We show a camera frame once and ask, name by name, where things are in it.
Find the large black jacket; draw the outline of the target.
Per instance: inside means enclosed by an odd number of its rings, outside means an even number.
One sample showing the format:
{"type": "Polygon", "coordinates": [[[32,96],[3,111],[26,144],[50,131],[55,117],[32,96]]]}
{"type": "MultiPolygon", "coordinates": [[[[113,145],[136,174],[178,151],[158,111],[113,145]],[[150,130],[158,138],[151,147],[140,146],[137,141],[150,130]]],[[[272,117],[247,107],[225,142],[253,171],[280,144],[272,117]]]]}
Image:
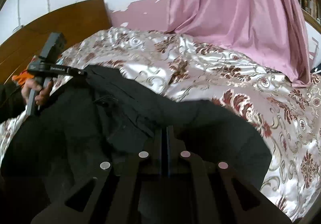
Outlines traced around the large black jacket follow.
{"type": "Polygon", "coordinates": [[[60,87],[12,138],[1,164],[1,223],[30,223],[112,154],[142,151],[166,126],[188,151],[226,161],[261,187],[271,152],[245,119],[209,100],[172,101],[117,69],[86,72],[86,79],[60,87]]]}

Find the orange clothing pile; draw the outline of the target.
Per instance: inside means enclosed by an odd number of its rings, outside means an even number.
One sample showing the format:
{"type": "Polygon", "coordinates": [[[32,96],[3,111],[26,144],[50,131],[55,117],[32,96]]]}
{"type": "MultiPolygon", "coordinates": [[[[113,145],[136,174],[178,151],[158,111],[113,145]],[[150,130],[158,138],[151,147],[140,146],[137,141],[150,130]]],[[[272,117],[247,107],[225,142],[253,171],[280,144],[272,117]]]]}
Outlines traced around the orange clothing pile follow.
{"type": "Polygon", "coordinates": [[[30,74],[27,71],[27,68],[25,68],[20,74],[18,75],[13,75],[11,77],[11,81],[17,86],[17,87],[23,87],[24,84],[28,79],[34,79],[35,76],[30,74]]]}

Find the wooden headboard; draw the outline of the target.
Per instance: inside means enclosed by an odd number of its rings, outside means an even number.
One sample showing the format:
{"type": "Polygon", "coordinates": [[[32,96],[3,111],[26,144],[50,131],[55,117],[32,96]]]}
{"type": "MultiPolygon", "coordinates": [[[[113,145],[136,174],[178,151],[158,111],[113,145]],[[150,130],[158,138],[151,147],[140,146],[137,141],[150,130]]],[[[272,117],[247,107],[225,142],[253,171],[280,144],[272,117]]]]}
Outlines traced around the wooden headboard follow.
{"type": "Polygon", "coordinates": [[[75,3],[37,18],[1,44],[1,83],[27,67],[41,52],[50,33],[63,33],[67,49],[110,27],[104,0],[75,3]]]}

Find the floral satin bedspread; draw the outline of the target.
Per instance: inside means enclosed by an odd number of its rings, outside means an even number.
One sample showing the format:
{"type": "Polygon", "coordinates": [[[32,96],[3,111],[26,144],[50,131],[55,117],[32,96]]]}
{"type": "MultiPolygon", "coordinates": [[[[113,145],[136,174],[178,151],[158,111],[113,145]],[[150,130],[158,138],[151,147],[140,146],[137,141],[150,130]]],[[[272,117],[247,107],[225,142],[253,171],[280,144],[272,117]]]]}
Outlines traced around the floral satin bedspread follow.
{"type": "MultiPolygon", "coordinates": [[[[117,69],[124,78],[172,101],[209,100],[245,119],[260,133],[271,152],[268,171],[261,187],[256,189],[291,223],[320,223],[320,76],[317,74],[308,86],[294,87],[281,72],[259,65],[241,53],[200,43],[186,35],[125,28],[92,35],[61,52],[57,64],[84,71],[88,66],[117,69]]],[[[73,78],[77,77],[53,78],[51,96],[73,78]]],[[[5,101],[9,106],[1,106],[1,164],[26,118],[38,116],[44,107],[37,107],[34,102],[26,106],[14,84],[6,88],[5,101]]],[[[130,223],[169,223],[167,146],[163,150],[162,172],[152,177],[151,183],[143,183],[137,211],[130,223]]],[[[112,154],[104,162],[119,161],[130,154],[133,153],[112,154]]]]}

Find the pink curtain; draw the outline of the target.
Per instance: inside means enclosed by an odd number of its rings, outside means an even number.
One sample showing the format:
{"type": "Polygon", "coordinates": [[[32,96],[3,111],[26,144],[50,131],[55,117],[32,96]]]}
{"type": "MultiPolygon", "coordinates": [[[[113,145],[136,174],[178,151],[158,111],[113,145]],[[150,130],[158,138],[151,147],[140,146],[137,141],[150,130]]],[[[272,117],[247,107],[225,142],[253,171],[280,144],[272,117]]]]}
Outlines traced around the pink curtain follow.
{"type": "Polygon", "coordinates": [[[169,0],[168,31],[241,52],[310,84],[309,48],[298,0],[169,0]]]}

